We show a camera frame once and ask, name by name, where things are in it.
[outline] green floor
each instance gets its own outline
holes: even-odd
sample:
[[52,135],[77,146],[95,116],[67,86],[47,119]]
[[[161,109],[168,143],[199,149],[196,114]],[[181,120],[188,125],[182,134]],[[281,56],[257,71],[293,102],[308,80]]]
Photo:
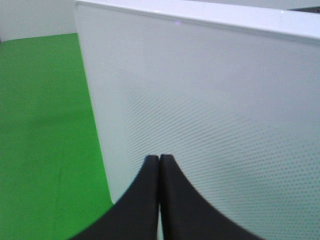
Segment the green floor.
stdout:
[[1,43],[0,239],[66,239],[111,206],[77,35]]

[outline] white board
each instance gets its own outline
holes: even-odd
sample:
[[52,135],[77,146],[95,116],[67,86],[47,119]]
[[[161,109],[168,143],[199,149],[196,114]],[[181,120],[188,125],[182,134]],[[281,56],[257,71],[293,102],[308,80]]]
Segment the white board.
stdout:
[[269,240],[320,237],[320,14],[78,0],[112,200],[173,154],[223,214]]

